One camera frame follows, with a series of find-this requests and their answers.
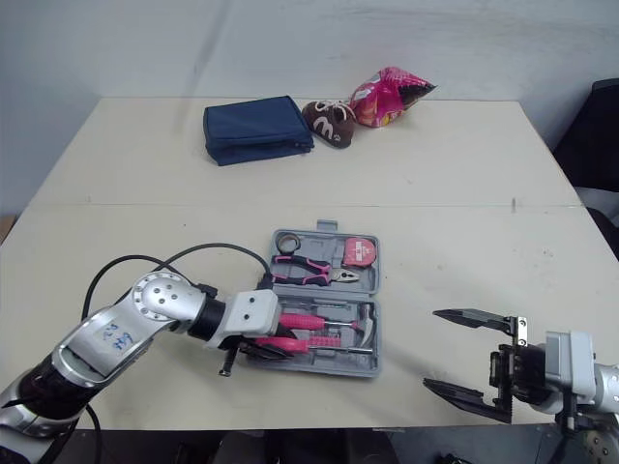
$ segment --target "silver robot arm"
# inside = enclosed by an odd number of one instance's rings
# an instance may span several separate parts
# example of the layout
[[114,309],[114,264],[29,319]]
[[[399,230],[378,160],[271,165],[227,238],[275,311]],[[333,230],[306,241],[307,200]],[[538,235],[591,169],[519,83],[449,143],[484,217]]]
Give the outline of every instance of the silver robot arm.
[[84,320],[0,393],[0,452],[40,462],[90,399],[144,354],[159,332],[187,333],[208,347],[225,348],[229,337],[274,334],[279,311],[272,290],[242,292],[225,304],[180,275],[143,276],[119,303]]
[[[545,343],[532,345],[524,317],[478,309],[441,309],[434,314],[465,327],[495,329],[510,336],[512,344],[499,345],[490,355],[490,384],[498,389],[493,404],[484,403],[481,391],[424,379],[432,392],[459,409],[506,423],[512,421],[515,397],[554,415],[565,437],[583,432],[592,462],[619,464],[619,365],[595,362],[590,334],[547,332]],[[555,454],[553,463],[560,461],[560,452]]]

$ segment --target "pink snack bag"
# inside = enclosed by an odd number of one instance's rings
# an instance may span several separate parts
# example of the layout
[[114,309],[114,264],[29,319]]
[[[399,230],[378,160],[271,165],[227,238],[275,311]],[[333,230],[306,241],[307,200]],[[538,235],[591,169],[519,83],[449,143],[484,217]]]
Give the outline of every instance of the pink snack bag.
[[349,105],[359,123],[380,128],[391,123],[434,87],[415,74],[390,66],[357,87]]

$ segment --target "gray plastic case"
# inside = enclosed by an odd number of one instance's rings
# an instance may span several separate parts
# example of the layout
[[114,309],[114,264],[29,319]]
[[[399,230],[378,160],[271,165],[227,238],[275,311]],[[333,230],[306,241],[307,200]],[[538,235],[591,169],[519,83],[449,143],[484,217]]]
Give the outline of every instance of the gray plastic case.
[[[344,242],[350,237],[370,240],[376,247],[376,259],[365,268],[350,268],[360,275],[356,282],[331,282],[330,285],[291,285],[275,284],[273,290],[280,298],[282,312],[311,314],[343,322],[356,321],[360,317],[361,304],[373,306],[374,331],[372,340],[367,345],[372,348],[372,355],[351,354],[329,350],[312,350],[309,354],[297,354],[281,361],[264,361],[248,356],[251,365],[276,370],[298,370],[322,374],[345,375],[351,377],[376,377],[381,369],[380,356],[380,306],[372,295],[378,291],[380,282],[380,244],[374,236],[360,234],[342,234],[338,232],[338,223],[332,220],[319,220],[316,231],[277,230],[271,241],[271,256],[277,256],[277,237],[286,232],[296,234],[301,239],[301,247],[294,254],[309,259],[328,261],[334,268],[341,267],[344,255]],[[274,274],[302,277],[311,276],[309,271],[289,264],[271,264]],[[323,305],[342,305],[330,307]],[[326,328],[322,331],[293,330],[299,339],[308,339],[311,335],[339,336],[341,346],[358,346],[362,333],[353,329]]]

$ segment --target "tool kit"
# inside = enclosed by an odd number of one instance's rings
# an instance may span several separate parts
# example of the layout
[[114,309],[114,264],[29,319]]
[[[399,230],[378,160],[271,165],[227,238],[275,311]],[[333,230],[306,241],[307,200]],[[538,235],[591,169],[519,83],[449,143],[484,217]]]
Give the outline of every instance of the tool kit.
[[271,243],[273,290],[281,305],[276,336],[256,343],[272,358],[248,353],[249,363],[353,377],[380,371],[378,239],[342,234],[319,220],[316,231],[277,230]]

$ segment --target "navy blue pouch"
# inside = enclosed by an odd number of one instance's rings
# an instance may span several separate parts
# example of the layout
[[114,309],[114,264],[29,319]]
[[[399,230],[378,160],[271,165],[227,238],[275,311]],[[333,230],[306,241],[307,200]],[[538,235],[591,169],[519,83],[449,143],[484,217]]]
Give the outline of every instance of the navy blue pouch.
[[290,97],[208,106],[206,150],[219,166],[307,153],[313,139]]

